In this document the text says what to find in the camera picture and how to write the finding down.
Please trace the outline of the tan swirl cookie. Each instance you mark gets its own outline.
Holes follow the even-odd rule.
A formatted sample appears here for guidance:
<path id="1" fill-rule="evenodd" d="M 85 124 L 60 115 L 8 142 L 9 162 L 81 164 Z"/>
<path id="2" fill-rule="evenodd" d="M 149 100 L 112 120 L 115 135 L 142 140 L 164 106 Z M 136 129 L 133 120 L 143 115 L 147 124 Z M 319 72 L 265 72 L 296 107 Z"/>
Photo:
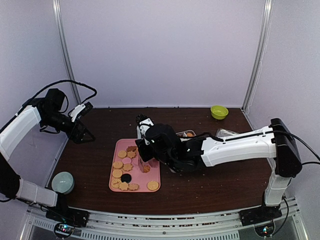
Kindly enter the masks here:
<path id="1" fill-rule="evenodd" d="M 151 170 L 151 167 L 149 165 L 145 165 L 142 167 L 142 172 L 143 173 L 148 173 Z"/>

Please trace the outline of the metal serving tongs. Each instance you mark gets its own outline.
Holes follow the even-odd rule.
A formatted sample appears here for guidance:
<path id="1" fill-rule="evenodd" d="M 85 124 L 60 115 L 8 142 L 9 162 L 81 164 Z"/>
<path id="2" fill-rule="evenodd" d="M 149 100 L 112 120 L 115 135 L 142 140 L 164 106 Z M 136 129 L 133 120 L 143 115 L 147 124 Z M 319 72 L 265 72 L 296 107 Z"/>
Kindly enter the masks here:
<path id="1" fill-rule="evenodd" d="M 138 159 L 138 167 L 142 173 L 144 173 L 143 166 L 150 166 L 150 165 L 147 162 L 144 162 L 141 158 L 139 158 Z"/>

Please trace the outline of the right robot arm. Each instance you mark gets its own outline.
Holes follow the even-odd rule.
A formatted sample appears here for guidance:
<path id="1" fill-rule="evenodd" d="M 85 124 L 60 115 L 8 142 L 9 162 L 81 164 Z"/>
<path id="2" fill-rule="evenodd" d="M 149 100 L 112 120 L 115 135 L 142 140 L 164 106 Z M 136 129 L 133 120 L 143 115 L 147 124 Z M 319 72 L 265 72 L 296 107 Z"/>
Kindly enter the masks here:
<path id="1" fill-rule="evenodd" d="M 249 159 L 274 159 L 275 166 L 263 195 L 264 204 L 256 210 L 261 221 L 276 212 L 290 180 L 302 170 L 296 141 L 279 118 L 258 130 L 224 137 L 209 132 L 178 136 L 170 125 L 154 124 L 143 114 L 136 117 L 136 123 L 135 144 L 141 160 L 156 159 L 175 173 Z"/>

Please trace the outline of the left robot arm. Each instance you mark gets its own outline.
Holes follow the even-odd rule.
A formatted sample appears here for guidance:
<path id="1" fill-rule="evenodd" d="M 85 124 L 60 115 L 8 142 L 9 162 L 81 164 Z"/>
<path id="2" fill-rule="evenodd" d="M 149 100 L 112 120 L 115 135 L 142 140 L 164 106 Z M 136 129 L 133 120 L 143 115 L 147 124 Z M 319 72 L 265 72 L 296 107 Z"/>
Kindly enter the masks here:
<path id="1" fill-rule="evenodd" d="M 66 95 L 57 88 L 49 89 L 44 97 L 34 96 L 0 131 L 0 195 L 3 201 L 20 199 L 53 207 L 53 215 L 61 222 L 69 221 L 72 211 L 59 202 L 58 193 L 44 185 L 63 138 L 44 136 L 38 130 L 44 133 L 45 127 L 51 127 L 58 133 L 65 133 L 76 144 L 95 140 L 80 120 L 93 105 L 81 103 L 64 114 L 65 99 Z"/>

